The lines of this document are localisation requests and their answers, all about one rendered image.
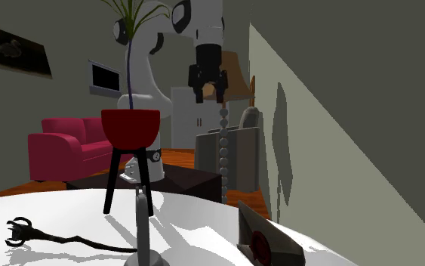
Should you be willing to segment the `pink sofa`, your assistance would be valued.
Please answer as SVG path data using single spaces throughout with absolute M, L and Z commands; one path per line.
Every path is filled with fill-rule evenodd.
M 110 166 L 112 145 L 100 117 L 42 120 L 42 132 L 28 135 L 33 181 L 74 181 Z

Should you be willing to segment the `white framed window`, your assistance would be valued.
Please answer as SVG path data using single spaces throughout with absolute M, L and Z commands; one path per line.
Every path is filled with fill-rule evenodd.
M 88 60 L 88 87 L 90 94 L 119 98 L 121 92 L 121 74 L 101 63 Z

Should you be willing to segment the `white cabinet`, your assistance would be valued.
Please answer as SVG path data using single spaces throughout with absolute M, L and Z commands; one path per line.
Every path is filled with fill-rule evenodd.
M 216 100 L 196 103 L 191 88 L 172 87 L 171 101 L 171 147 L 174 149 L 194 149 L 196 136 L 220 127 L 222 104 Z

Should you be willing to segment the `black claw tool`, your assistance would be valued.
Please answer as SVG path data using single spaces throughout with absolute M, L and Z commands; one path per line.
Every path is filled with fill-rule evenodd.
M 5 240 L 7 246 L 10 247 L 20 247 L 25 242 L 30 240 L 45 240 L 54 243 L 82 243 L 86 246 L 90 246 L 94 249 L 107 250 L 112 252 L 123 252 L 123 253 L 135 253 L 137 252 L 136 248 L 122 248 L 108 246 L 102 243 L 96 243 L 91 240 L 87 240 L 80 236 L 74 237 L 58 237 L 51 234 L 47 234 L 39 229 L 36 229 L 32 226 L 32 222 L 25 217 L 16 217 L 13 220 L 7 221 L 6 224 L 9 224 L 9 230 L 11 231 L 11 236 Z

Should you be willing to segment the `grey object on round base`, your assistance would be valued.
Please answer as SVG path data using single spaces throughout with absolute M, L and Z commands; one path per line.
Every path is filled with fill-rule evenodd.
M 149 207 L 146 187 L 136 188 L 137 252 L 130 255 L 124 266 L 170 266 L 149 244 Z

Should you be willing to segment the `plant in red pot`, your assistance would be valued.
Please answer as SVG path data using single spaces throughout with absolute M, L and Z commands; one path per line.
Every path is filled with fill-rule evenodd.
M 137 20 L 138 11 L 142 6 L 141 3 L 136 4 L 134 0 L 127 0 L 127 4 L 122 0 L 101 1 L 108 4 L 120 16 L 120 21 L 125 28 L 125 37 L 128 40 L 125 63 L 129 103 L 129 108 L 127 109 L 101 111 L 103 130 L 113 145 L 103 212 L 109 214 L 111 210 L 120 157 L 122 154 L 132 154 L 137 157 L 139 163 L 140 183 L 147 202 L 148 216 L 151 217 L 153 216 L 153 207 L 146 148 L 153 144 L 159 132 L 160 112 L 158 110 L 134 108 L 131 90 L 130 58 L 132 42 L 136 31 L 145 20 L 151 19 L 153 11 L 156 11 L 162 5 L 157 5 L 140 20 Z

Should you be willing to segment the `brown shade floor lamp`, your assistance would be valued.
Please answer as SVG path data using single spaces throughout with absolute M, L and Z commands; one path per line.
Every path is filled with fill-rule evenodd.
M 222 179 L 222 203 L 227 204 L 228 198 L 226 194 L 228 192 L 227 184 L 229 182 L 229 170 L 227 169 L 229 160 L 226 158 L 229 152 L 227 149 L 229 146 L 229 141 L 227 140 L 227 134 L 229 133 L 229 130 L 227 129 L 227 127 L 229 127 L 229 110 L 227 108 L 227 104 L 230 101 L 253 99 L 254 93 L 250 90 L 246 84 L 246 81 L 244 80 L 242 70 L 239 65 L 239 56 L 237 53 L 233 51 L 222 51 L 221 58 L 222 63 L 220 65 L 220 71 L 227 71 L 228 89 L 225 91 L 224 102 L 222 103 L 222 108 L 220 109 L 220 127 L 217 131 L 219 136 L 218 144 L 220 146 L 220 149 L 218 150 L 218 166 Z M 202 88 L 204 100 L 216 100 L 214 83 L 215 82 L 208 82 L 204 84 Z

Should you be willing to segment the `dark wall picture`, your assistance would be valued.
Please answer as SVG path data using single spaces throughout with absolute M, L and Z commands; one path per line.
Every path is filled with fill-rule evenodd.
M 0 69 L 53 79 L 43 45 L 1 29 Z

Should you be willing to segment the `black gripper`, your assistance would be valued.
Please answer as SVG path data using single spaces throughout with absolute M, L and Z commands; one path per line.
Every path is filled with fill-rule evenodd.
M 221 46 L 217 44 L 202 44 L 196 46 L 196 64 L 189 66 L 188 86 L 192 88 L 196 103 L 203 103 L 202 88 L 205 83 L 215 82 L 216 101 L 224 102 L 225 91 L 228 89 L 227 71 L 221 70 Z

